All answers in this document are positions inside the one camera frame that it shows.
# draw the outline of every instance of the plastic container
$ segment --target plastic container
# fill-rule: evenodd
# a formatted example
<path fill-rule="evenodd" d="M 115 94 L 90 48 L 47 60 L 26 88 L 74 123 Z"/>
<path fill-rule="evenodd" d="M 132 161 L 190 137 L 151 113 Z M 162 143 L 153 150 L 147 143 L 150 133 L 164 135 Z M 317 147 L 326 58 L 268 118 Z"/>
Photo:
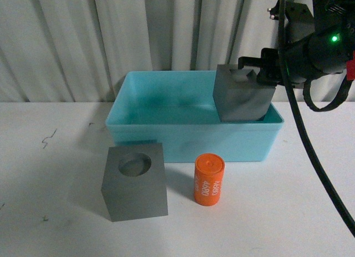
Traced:
<path fill-rule="evenodd" d="M 216 71 L 130 72 L 107 117 L 116 145 L 163 144 L 167 163 L 215 153 L 226 162 L 264 160 L 283 125 L 270 105 L 263 120 L 220 122 L 213 100 Z"/>

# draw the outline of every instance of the orange can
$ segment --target orange can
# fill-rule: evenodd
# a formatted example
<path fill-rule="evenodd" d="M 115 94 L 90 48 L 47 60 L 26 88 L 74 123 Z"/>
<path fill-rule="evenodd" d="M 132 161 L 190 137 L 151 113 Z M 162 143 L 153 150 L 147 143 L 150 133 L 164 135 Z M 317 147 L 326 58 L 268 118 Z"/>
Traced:
<path fill-rule="evenodd" d="M 213 153 L 205 153 L 195 161 L 195 201 L 203 206 L 215 205 L 221 195 L 224 161 Z"/>

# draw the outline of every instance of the white table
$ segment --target white table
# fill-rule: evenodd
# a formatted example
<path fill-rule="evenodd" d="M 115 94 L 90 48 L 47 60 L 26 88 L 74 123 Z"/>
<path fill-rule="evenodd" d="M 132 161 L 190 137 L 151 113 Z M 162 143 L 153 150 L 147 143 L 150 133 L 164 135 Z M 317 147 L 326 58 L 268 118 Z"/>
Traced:
<path fill-rule="evenodd" d="M 275 103 L 285 124 L 264 162 L 226 163 L 218 204 L 194 202 L 193 163 L 166 164 L 169 216 L 110 222 L 100 188 L 111 105 L 0 104 L 0 256 L 355 256 L 288 103 Z M 355 103 L 300 106 L 355 216 Z"/>

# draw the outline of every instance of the white curtain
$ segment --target white curtain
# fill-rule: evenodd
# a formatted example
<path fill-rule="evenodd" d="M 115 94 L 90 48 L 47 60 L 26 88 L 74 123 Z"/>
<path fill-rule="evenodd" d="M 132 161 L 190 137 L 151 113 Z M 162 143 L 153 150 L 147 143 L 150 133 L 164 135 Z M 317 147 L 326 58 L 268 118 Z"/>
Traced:
<path fill-rule="evenodd" d="M 259 57 L 275 46 L 266 8 L 276 1 L 0 0 L 0 101 L 113 101 L 129 71 Z M 312 10 L 312 0 L 295 1 Z M 342 78 L 316 80 L 313 99 L 331 100 Z M 283 87 L 273 100 L 287 101 Z"/>

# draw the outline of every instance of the gray metal block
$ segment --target gray metal block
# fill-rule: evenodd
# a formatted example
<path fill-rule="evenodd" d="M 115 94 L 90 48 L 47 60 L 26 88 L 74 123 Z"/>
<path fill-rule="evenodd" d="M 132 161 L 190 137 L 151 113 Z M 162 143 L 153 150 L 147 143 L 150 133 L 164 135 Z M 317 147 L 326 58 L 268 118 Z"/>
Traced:
<path fill-rule="evenodd" d="M 256 121 L 266 114 L 274 86 L 260 85 L 253 69 L 217 66 L 213 99 L 222 122 Z"/>
<path fill-rule="evenodd" d="M 110 147 L 101 192 L 111 221 L 168 215 L 161 143 Z"/>

